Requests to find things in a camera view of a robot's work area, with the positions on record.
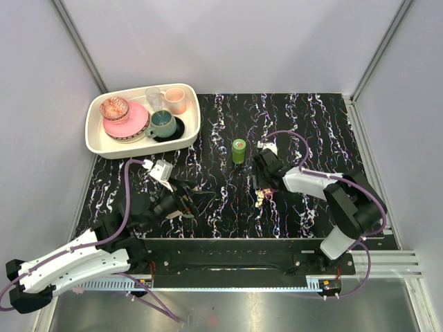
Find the pink weekly pill organizer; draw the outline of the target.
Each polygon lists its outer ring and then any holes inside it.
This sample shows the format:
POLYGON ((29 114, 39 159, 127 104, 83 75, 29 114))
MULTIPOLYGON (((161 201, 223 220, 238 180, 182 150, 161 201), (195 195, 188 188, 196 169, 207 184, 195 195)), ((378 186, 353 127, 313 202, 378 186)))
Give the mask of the pink weekly pill organizer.
POLYGON ((263 197, 270 197, 273 196, 273 193, 275 192, 274 189, 271 188, 266 188, 266 189, 262 189, 261 193, 263 197))

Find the green pill bottle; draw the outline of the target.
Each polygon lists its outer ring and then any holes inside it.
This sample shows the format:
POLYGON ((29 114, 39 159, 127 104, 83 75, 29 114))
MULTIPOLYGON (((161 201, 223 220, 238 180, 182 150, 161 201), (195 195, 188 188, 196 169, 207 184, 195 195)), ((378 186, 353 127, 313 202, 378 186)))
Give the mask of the green pill bottle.
POLYGON ((233 162, 240 165, 245 160, 246 147, 233 147, 233 162))

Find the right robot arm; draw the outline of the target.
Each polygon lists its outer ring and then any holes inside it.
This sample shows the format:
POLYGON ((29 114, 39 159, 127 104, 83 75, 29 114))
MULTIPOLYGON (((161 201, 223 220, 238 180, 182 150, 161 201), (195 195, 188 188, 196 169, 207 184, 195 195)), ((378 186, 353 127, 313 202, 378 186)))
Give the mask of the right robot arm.
POLYGON ((268 148, 259 151, 253 162, 257 188, 306 194, 327 202, 335 226, 314 257, 315 268, 322 274, 337 269, 339 258, 370 235, 376 224, 386 224, 385 203, 358 170, 328 174, 286 165, 268 148))

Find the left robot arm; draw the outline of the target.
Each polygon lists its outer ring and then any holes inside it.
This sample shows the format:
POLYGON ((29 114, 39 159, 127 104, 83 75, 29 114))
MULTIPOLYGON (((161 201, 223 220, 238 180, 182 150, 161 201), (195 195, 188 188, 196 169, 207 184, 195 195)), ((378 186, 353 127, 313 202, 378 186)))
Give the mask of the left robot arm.
POLYGON ((145 242, 138 238, 167 217, 201 216, 215 192, 199 191, 191 181, 173 181, 158 196, 131 191, 120 198, 116 211, 104 215, 65 246, 33 261, 13 259, 6 264, 10 285, 9 310, 32 313, 84 282, 106 275, 142 274, 152 267, 145 242))

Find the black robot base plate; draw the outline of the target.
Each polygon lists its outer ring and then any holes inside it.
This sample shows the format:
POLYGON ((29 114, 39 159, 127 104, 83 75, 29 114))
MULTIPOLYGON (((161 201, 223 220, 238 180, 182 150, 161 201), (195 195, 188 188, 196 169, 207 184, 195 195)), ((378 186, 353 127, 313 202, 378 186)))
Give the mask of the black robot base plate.
POLYGON ((129 250, 130 275, 152 275, 153 287, 296 288, 308 276, 354 276, 352 255, 330 261, 319 239, 145 239, 129 250))

